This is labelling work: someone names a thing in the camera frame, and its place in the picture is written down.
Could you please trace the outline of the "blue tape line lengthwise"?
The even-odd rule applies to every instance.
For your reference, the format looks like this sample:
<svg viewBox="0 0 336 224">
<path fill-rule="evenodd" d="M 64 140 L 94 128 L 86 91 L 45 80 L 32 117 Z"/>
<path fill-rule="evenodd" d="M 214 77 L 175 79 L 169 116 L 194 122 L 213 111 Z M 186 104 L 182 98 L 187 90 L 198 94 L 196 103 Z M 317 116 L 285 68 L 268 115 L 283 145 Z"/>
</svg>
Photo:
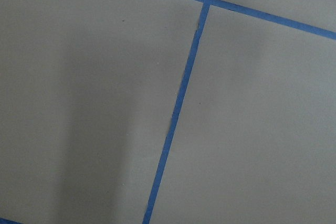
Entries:
<svg viewBox="0 0 336 224">
<path fill-rule="evenodd" d="M 162 153 L 160 155 L 160 160 L 159 160 L 158 165 L 157 165 L 155 177 L 154 177 L 153 184 L 152 184 L 152 187 L 151 187 L 151 191 L 150 191 L 150 194 L 149 194 L 148 204 L 147 204 L 146 210 L 144 212 L 142 223 L 150 223 L 150 221 L 151 221 L 151 217 L 152 217 L 152 213 L 153 213 L 153 210 L 154 210 L 155 202 L 156 202 L 156 199 L 157 199 L 157 196 L 158 196 L 158 192 L 159 192 L 159 189 L 160 189 L 160 184 L 161 184 L 162 177 L 163 177 L 163 174 L 164 174 L 164 170 L 165 170 L 165 167 L 166 167 L 166 162 L 167 162 L 167 159 L 169 157 L 169 153 L 170 153 L 171 145 L 172 145 L 172 142 L 173 142 L 175 130 L 176 130 L 176 127 L 177 127 L 177 123 L 178 123 L 178 120 L 179 120 L 179 116 L 180 116 L 180 112 L 181 112 L 181 109 L 182 109 L 183 101 L 184 101 L 184 98 L 185 98 L 185 95 L 186 95 L 188 83 L 189 83 L 191 73 L 192 73 L 192 70 L 193 70 L 193 66 L 194 66 L 194 62 L 195 62 L 195 59 L 196 59 L 199 43 L 200 43 L 201 36 L 202 36 L 203 30 L 204 30 L 204 26 L 205 26 L 205 23 L 206 23 L 206 20 L 207 20 L 207 15 L 208 15 L 208 12 L 209 12 L 210 2 L 211 2 L 211 0 L 203 0 L 203 3 L 202 3 L 202 8 L 201 8 L 201 12 L 200 12 L 198 23 L 197 23 L 197 29 L 195 31 L 195 34 L 194 34 L 194 37 L 193 37 L 193 40 L 192 40 L 192 44 L 191 44 L 191 48 L 190 48 L 190 52 L 188 54 L 188 58 L 187 58 L 187 61 L 186 61 L 186 64 L 185 64 L 181 84 L 180 84 L 179 91 L 178 91 L 177 96 L 176 96 L 176 101 L 175 101 L 173 113 L 172 113 L 172 116 L 171 116 L 170 126 L 169 126 L 169 129 L 168 129 L 167 135 L 165 137 L 165 141 L 164 141 L 163 148 L 162 148 Z"/>
</svg>

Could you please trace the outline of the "blue tape line crosswise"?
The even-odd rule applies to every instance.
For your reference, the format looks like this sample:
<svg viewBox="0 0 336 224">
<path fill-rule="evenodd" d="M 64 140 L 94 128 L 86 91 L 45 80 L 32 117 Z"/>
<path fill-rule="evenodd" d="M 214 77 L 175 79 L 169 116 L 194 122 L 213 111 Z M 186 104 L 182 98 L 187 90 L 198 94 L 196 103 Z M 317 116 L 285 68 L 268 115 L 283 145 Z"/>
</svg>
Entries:
<svg viewBox="0 0 336 224">
<path fill-rule="evenodd" d="M 193 1 L 197 1 L 197 2 L 204 2 L 205 0 L 193 0 Z M 225 10 L 230 10 L 236 13 L 240 13 L 240 14 L 244 14 L 250 17 L 254 17 L 257 19 L 261 19 L 261 20 L 265 20 L 271 23 L 275 23 L 275 24 L 279 24 L 279 25 L 283 25 L 286 27 L 290 27 L 293 29 L 297 29 L 297 30 L 301 30 L 301 31 L 305 31 L 307 33 L 311 33 L 311 34 L 315 34 L 321 37 L 325 37 L 325 38 L 329 38 L 332 40 L 335 40 L 335 32 L 334 31 L 330 31 L 327 29 L 323 29 L 317 26 L 312 26 L 306 23 L 302 23 L 302 22 L 298 22 L 296 20 L 293 19 L 289 19 L 289 18 L 285 18 L 285 17 L 281 17 L 281 16 L 277 16 L 274 14 L 270 14 L 267 12 L 262 12 L 260 10 L 257 9 L 253 9 L 253 8 L 249 8 L 249 7 L 245 7 L 245 6 L 241 6 L 241 5 L 237 5 L 234 3 L 230 3 L 224 0 L 210 0 L 209 4 L 211 6 L 215 6 L 215 7 L 219 7 Z"/>
</svg>

